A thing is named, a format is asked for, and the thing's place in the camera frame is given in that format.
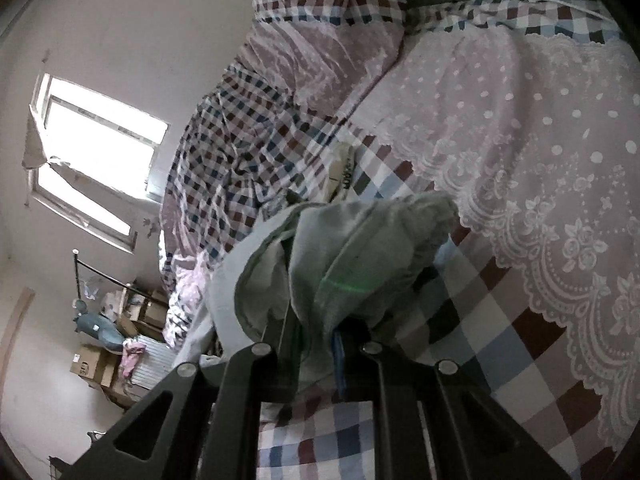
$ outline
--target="gray cloth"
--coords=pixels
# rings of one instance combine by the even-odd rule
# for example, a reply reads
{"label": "gray cloth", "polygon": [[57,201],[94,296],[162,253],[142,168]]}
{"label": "gray cloth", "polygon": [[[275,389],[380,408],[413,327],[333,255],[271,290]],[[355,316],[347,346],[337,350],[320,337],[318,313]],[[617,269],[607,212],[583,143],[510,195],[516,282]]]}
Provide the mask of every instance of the gray cloth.
{"label": "gray cloth", "polygon": [[[216,326],[225,357],[260,341],[267,314],[289,303],[305,334],[304,380],[331,370],[337,325],[357,316],[369,326],[431,265],[456,214],[451,199],[429,192],[398,200],[304,203],[280,212],[213,273],[176,362],[196,360]],[[288,272],[281,240],[292,238]]]}

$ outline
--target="window pane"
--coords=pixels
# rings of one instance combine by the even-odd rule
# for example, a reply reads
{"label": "window pane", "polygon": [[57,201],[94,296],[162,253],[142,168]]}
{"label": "window pane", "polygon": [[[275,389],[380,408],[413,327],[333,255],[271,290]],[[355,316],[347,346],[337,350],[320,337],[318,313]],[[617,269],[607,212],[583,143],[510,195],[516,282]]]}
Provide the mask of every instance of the window pane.
{"label": "window pane", "polygon": [[154,149],[52,103],[47,121],[47,153],[106,186],[141,196]]}
{"label": "window pane", "polygon": [[103,119],[122,126],[127,130],[137,133],[156,144],[162,142],[167,124],[160,119],[153,118],[129,105],[98,94],[81,86],[53,79],[51,82],[51,94],[71,104],[84,108]]}
{"label": "window pane", "polygon": [[38,185],[85,215],[125,236],[129,236],[131,227],[126,222],[71,187],[48,164],[38,170]]}

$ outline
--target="checkered blanket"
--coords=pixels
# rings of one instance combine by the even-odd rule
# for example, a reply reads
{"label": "checkered blanket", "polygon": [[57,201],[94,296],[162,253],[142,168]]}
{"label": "checkered blanket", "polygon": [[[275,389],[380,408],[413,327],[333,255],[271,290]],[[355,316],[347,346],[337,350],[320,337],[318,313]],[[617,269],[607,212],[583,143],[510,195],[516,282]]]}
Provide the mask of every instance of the checkered blanket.
{"label": "checkered blanket", "polygon": [[[607,15],[598,2],[567,2]],[[260,207],[283,189],[309,199],[318,195],[334,142],[348,140],[356,146],[350,198],[392,198],[432,186],[390,147],[347,122],[358,99],[396,58],[395,28],[404,21],[404,0],[254,0],[254,6],[257,21],[248,44],[198,107],[169,177],[161,218],[162,263],[174,298],[165,336],[174,343],[188,329],[207,272],[251,231]],[[553,31],[576,41],[620,36],[606,20],[548,2],[474,0],[410,14],[412,34],[464,30],[466,20],[484,20],[486,26],[524,34]],[[292,35],[279,27],[298,27],[302,21],[334,27],[338,35],[347,34],[349,27],[358,29],[358,38],[351,38],[352,54],[365,49],[356,60],[364,68],[349,79],[347,89],[337,80],[323,86],[326,78],[320,84],[310,78],[308,85],[295,87],[300,76],[294,71],[296,62],[306,69],[326,60],[317,50],[294,54]],[[372,36],[364,33],[360,40],[362,31],[376,23],[386,27],[376,30],[384,36],[374,41],[382,56],[367,48]],[[315,27],[296,29],[300,31],[311,35],[308,41],[322,36],[315,36]],[[272,44],[284,38],[283,50],[268,52],[260,38]],[[321,48],[335,52],[334,47]],[[274,56],[295,60],[291,71],[270,71]],[[597,436],[600,397],[571,374],[564,329],[530,311],[519,273],[498,267],[487,241],[462,227],[441,249],[436,269],[415,303],[393,313],[376,328],[376,337],[425,364],[454,359],[572,478],[600,478],[614,453]],[[264,410],[259,478],[374,477],[372,407],[336,404],[333,395],[330,382],[316,384],[292,405]]]}

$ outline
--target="window sill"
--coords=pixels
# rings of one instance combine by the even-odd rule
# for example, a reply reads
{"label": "window sill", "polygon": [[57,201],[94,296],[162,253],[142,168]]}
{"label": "window sill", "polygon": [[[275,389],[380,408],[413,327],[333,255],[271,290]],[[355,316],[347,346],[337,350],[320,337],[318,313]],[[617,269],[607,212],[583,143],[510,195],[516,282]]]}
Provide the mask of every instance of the window sill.
{"label": "window sill", "polygon": [[38,193],[36,191],[33,191],[31,193],[31,197],[34,198],[37,202],[42,204],[47,209],[49,209],[49,210],[53,211],[54,213],[60,215],[65,220],[71,222],[72,224],[76,225],[77,227],[81,228],[82,230],[92,234],[96,238],[99,238],[103,242],[105,242],[105,243],[107,243],[107,244],[109,244],[109,245],[111,245],[111,246],[113,246],[113,247],[115,247],[117,249],[120,249],[121,251],[124,251],[127,254],[134,254],[134,248],[135,248],[135,245],[136,245],[136,236],[134,236],[132,244],[123,242],[122,240],[118,240],[116,237],[113,237],[110,234],[107,234],[107,233],[101,231],[98,228],[95,228],[95,227],[93,227],[91,225],[83,224],[74,215],[69,214],[69,212],[67,212],[63,207],[61,207],[60,205],[56,204],[55,202],[52,202],[50,199],[46,198],[45,196],[41,195],[40,193]]}

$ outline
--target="brown stripe on wall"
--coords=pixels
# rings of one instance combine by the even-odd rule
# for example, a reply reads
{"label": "brown stripe on wall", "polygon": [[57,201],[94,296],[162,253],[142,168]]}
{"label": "brown stripe on wall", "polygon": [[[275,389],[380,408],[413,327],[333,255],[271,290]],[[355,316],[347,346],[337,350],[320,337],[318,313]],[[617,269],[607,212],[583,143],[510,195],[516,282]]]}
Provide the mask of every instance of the brown stripe on wall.
{"label": "brown stripe on wall", "polygon": [[30,288],[25,287],[15,303],[14,310],[6,324],[2,339],[0,339],[0,406],[2,406],[2,394],[4,393],[4,380],[6,379],[6,371],[9,367],[11,354],[14,351],[15,340],[18,331],[27,313],[36,293]]}

